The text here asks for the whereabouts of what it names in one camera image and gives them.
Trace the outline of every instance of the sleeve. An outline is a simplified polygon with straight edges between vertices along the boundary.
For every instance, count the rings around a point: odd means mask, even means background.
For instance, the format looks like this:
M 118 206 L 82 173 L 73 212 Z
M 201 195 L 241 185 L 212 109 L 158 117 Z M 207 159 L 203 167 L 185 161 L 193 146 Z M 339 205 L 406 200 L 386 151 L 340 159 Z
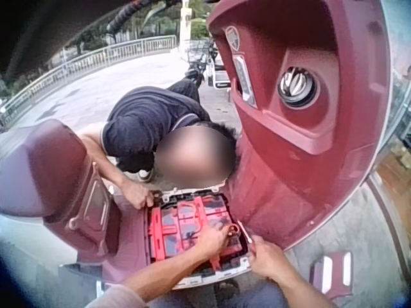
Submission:
M 143 308 L 144 301 L 131 289 L 125 286 L 115 286 L 103 295 L 93 300 L 85 308 Z
M 129 157 L 153 151 L 164 135 L 165 127 L 156 117 L 128 114 L 106 123 L 101 145 L 106 155 Z

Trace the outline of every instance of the man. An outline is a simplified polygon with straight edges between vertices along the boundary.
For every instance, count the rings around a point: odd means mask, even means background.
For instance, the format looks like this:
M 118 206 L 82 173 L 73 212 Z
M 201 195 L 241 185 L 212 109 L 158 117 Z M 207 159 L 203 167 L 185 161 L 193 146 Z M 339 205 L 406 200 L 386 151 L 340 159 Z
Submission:
M 125 280 L 122 285 L 110 288 L 86 308 L 142 308 L 156 298 L 158 299 L 152 302 L 150 307 L 192 308 L 181 293 L 166 293 L 197 266 L 218 254 L 224 247 L 227 234 L 228 227 L 222 227 L 221 223 L 203 229 L 194 247 L 171 259 L 147 266 Z M 279 247 L 258 236 L 254 236 L 253 240 L 255 253 L 250 256 L 251 269 L 269 280 L 220 303 L 220 307 L 336 307 L 299 275 Z
M 161 155 L 162 168 L 186 185 L 193 185 L 191 180 L 195 180 L 199 188 L 211 182 L 215 185 L 234 168 L 235 131 L 210 121 L 209 114 L 200 105 L 198 89 L 191 80 L 183 79 L 168 89 L 139 87 L 131 90 L 116 104 L 106 123 L 92 124 L 78 134 L 88 154 L 96 161 L 101 176 L 117 185 L 125 198 L 140 209 L 145 205 L 152 206 L 153 196 L 123 172 L 139 173 L 141 182 L 149 181 L 154 152 L 160 141 L 170 132 L 192 126 L 201 128 L 175 133 L 173 135 L 177 138 L 162 147 L 174 153 Z M 204 151 L 200 144 L 206 145 L 208 150 Z M 187 150 L 184 153 L 173 150 L 176 147 Z M 107 156 L 116 157 L 117 166 Z M 230 169 L 224 175 L 218 172 L 223 165 L 228 166 L 224 170 Z

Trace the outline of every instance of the fence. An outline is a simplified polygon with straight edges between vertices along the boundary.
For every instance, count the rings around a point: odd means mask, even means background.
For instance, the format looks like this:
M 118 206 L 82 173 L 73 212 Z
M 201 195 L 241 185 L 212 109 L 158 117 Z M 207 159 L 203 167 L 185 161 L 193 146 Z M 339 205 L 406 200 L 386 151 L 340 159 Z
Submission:
M 150 37 L 110 45 L 67 61 L 42 75 L 7 101 L 0 110 L 0 126 L 11 127 L 44 96 L 86 74 L 125 60 L 165 53 L 175 47 L 175 35 Z

